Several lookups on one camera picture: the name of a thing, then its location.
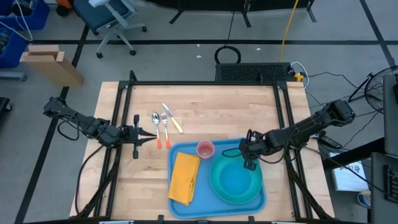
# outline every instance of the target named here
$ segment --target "yellow towel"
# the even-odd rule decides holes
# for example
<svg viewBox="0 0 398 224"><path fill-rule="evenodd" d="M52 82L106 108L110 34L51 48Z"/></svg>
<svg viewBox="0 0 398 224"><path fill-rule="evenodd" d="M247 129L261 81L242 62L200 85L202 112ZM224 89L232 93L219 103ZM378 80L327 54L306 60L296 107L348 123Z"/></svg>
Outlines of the yellow towel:
<svg viewBox="0 0 398 224"><path fill-rule="evenodd" d="M173 168L169 198L188 206L193 199L200 158L182 152L177 154Z"/></svg>

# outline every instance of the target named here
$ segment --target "white cable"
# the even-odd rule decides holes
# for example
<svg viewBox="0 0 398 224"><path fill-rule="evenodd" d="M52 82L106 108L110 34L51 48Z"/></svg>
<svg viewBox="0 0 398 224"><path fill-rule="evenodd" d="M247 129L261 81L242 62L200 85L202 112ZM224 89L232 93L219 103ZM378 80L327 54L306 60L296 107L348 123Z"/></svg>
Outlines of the white cable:
<svg viewBox="0 0 398 224"><path fill-rule="evenodd" d="M304 75L307 77L307 83L304 86L304 89L306 89L306 87L308 86L308 84L310 84L310 77L308 76L307 70L305 69L305 67L300 63L300 62L293 62L290 65L293 67L294 64L300 65L301 68L304 71Z"/></svg>
<svg viewBox="0 0 398 224"><path fill-rule="evenodd" d="M26 21L25 21L24 14L22 13L22 8L21 8L21 6L19 5L19 1L18 1L18 0L15 0L15 2L16 2L17 5L18 5L19 11L21 12L21 17L22 17L22 20L23 20L24 23L25 23L26 29L27 29L27 31L28 31L28 33L29 33L29 35L30 35L30 40L29 40L28 38L24 37L22 34L18 33L18 32L17 32L16 30L14 30L13 28L11 28L11 27L5 25L4 23L0 22L0 24L3 25L3 26L5 26L5 27L7 27L8 29L14 31L16 34L18 34L18 35L19 35L20 37L22 37L23 39L25 39L25 40L31 42L31 41L33 41L32 33L30 32L29 27L27 26L27 23L26 23Z"/></svg>

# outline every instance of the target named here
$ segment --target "silver spoon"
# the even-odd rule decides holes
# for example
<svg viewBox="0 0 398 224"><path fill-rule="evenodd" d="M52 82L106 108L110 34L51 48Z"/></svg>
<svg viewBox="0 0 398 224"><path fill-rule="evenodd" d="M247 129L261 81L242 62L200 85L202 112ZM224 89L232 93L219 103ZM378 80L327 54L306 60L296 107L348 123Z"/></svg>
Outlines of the silver spoon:
<svg viewBox="0 0 398 224"><path fill-rule="evenodd" d="M152 121L156 125L157 148L161 149L162 148L162 143L161 143L160 137L159 137L159 122L160 122L160 118L159 118L159 114L158 113L156 113L156 112L152 113Z"/></svg>

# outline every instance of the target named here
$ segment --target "cardboard box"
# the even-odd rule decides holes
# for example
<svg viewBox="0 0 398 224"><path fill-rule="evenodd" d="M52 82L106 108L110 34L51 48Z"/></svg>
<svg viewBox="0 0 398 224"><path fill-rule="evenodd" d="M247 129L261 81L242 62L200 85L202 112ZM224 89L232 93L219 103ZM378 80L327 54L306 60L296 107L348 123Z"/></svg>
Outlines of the cardboard box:
<svg viewBox="0 0 398 224"><path fill-rule="evenodd" d="M57 45L28 45L20 62L28 63L57 86L82 86L81 73L65 58Z"/></svg>

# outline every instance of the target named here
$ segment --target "yellow cable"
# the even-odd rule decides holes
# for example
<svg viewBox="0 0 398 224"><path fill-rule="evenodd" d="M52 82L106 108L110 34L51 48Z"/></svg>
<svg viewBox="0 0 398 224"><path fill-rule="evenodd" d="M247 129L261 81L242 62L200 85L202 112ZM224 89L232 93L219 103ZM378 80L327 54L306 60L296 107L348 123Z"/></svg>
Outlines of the yellow cable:
<svg viewBox="0 0 398 224"><path fill-rule="evenodd" d="M296 0L296 2L294 3L293 11L292 11L292 13L290 15L289 23L287 24L287 27L286 27L286 30L285 30L285 36L284 36L284 40L282 41L282 48L280 50L280 55L279 55L279 62L282 60L282 56L284 54L285 40L286 40L286 37L287 37L287 33L289 31L290 23L292 23L294 11L296 11L297 3L299 3L299 0Z"/></svg>

